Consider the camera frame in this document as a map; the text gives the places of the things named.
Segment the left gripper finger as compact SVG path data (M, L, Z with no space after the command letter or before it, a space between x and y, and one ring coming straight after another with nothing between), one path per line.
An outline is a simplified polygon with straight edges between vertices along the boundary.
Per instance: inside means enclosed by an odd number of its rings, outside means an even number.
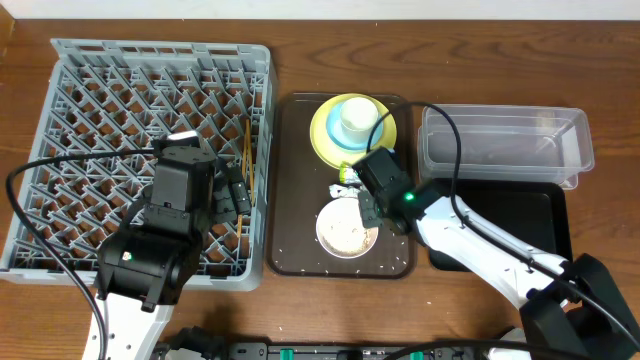
M234 166L228 170L228 180L231 198L238 215L248 215L251 212L251 197L242 171Z
M213 183L212 220L214 224L231 222L235 219L235 206L229 188L229 181L218 176Z

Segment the white bowl with food residue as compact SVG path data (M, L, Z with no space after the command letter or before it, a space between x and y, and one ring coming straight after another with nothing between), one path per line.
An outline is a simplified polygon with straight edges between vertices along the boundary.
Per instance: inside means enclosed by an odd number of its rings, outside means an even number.
M316 239L334 257L355 259L376 243L377 227L365 228L356 198L338 198L325 205L317 215Z

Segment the white tissue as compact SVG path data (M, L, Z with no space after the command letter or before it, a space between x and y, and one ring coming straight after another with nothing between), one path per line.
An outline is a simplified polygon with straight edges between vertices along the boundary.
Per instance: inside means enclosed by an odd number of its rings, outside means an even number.
M329 195L333 199L339 198L357 198L362 191L359 186L347 184L332 184L329 186Z

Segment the green yellow snack wrapper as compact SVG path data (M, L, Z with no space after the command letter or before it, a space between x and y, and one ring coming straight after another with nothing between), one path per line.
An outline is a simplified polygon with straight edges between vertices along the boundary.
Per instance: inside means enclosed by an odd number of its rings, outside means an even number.
M339 181L347 185L362 184L358 173L347 163L342 163L339 167Z

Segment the wooden chopstick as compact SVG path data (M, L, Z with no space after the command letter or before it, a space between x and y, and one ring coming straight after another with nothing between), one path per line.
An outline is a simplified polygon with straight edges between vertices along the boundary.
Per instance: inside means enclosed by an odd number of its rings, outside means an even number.
M254 162L253 162L253 144L252 144L252 126L251 120L246 120L246 150L247 150L247 166L249 169L249 186L252 206L255 204L254 190Z
M247 159L248 159L248 152L249 152L249 145L250 145L250 119L245 119L245 134L244 134L244 145L243 145L243 156L242 156L242 161L241 161L241 171L242 171L242 176L243 176L243 180L245 181L245 185L246 185L246 180L247 180ZM237 223L237 238L238 241L240 242L242 239L242 229L243 229L243 218L244 215L239 215L238 216L238 223Z

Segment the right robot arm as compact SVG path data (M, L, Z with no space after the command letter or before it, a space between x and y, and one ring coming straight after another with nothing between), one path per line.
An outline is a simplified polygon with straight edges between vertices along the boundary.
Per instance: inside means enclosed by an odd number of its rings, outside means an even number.
M366 226L386 222L413 233L501 293L520 313L525 340L478 340L474 347L527 351L539 359L629 359L639 351L639 324L596 258L574 261L514 237L470 208L454 187L415 184L387 148L353 169L370 194Z

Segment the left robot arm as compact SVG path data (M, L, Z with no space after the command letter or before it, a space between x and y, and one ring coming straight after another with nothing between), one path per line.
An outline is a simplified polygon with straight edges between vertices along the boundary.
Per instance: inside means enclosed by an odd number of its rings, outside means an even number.
M86 359L147 359L184 285L196 273L210 230L248 215L242 173L206 149L193 131L152 143L151 184L128 207L97 253Z

